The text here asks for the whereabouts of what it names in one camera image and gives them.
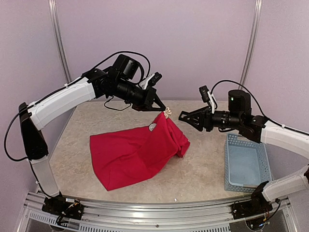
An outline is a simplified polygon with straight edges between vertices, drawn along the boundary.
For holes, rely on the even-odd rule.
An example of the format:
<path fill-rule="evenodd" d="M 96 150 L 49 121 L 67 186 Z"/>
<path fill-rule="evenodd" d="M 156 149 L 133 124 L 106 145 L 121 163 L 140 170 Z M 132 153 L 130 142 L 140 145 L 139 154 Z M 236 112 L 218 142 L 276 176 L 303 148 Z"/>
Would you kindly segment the silver white brooch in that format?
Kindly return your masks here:
<path fill-rule="evenodd" d="M 170 108 L 167 107 L 167 108 L 164 110 L 163 114 L 164 114 L 165 119 L 167 119 L 167 118 L 169 118 L 169 117 L 171 116 L 172 112 L 171 112 Z"/>

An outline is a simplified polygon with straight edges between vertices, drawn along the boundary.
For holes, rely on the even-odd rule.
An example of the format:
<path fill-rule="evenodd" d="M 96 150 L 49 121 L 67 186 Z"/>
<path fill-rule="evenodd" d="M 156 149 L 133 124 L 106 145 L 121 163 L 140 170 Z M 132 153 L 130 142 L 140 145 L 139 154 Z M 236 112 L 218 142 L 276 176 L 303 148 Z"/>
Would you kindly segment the red t-shirt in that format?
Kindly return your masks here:
<path fill-rule="evenodd" d="M 153 178 L 172 157 L 183 158 L 190 142 L 159 113 L 147 126 L 91 135 L 89 146 L 94 173 L 111 191 Z"/>

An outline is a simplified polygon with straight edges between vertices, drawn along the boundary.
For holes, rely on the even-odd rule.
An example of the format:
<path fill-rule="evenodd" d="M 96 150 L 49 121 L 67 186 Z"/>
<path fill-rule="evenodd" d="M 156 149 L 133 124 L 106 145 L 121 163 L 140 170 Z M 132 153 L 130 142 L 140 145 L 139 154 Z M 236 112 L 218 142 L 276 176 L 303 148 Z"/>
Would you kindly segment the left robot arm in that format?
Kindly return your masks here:
<path fill-rule="evenodd" d="M 20 127 L 27 158 L 41 191 L 50 198 L 49 208 L 57 215 L 64 214 L 68 205 L 58 197 L 60 191 L 48 161 L 48 146 L 42 129 L 74 107 L 102 96 L 122 99 L 136 111 L 165 111 L 166 107 L 154 88 L 161 78 L 162 75 L 155 72 L 141 83 L 134 84 L 111 67 L 104 70 L 93 69 L 50 96 L 31 105 L 23 103 L 19 106 Z"/>

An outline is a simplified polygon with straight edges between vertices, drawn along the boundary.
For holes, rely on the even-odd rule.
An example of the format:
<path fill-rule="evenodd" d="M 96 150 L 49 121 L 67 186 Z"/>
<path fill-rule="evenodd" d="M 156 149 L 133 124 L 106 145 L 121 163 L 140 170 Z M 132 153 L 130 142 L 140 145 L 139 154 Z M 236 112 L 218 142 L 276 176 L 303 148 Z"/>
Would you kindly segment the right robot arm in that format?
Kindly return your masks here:
<path fill-rule="evenodd" d="M 260 184 L 247 203 L 247 211 L 256 215 L 266 203 L 309 188 L 309 134 L 297 131 L 266 116 L 253 116 L 251 109 L 211 110 L 209 107 L 186 112 L 179 116 L 198 131 L 214 128 L 235 129 L 252 142 L 270 148 L 271 166 L 278 178 Z"/>

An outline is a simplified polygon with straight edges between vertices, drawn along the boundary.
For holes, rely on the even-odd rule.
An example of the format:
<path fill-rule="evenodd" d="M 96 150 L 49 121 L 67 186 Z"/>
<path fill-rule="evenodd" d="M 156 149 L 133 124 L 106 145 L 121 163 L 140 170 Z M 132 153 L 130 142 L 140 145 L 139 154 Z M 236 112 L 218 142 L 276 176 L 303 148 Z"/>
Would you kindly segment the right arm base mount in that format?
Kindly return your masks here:
<path fill-rule="evenodd" d="M 270 203 L 266 203 L 266 205 L 262 206 L 254 206 L 251 200 L 244 202 L 235 201 L 231 205 L 233 219 L 248 218 L 263 213 L 269 213 L 272 210 L 273 207 Z"/>

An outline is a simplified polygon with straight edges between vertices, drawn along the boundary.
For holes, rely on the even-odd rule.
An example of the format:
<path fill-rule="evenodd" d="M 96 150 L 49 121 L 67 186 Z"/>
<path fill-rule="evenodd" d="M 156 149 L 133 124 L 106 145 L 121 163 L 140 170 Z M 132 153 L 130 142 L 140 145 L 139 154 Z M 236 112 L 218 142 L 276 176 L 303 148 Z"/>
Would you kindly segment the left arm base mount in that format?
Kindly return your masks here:
<path fill-rule="evenodd" d="M 81 220 L 84 213 L 84 205 L 80 200 L 68 200 L 62 195 L 45 198 L 42 211 L 65 218 Z"/>

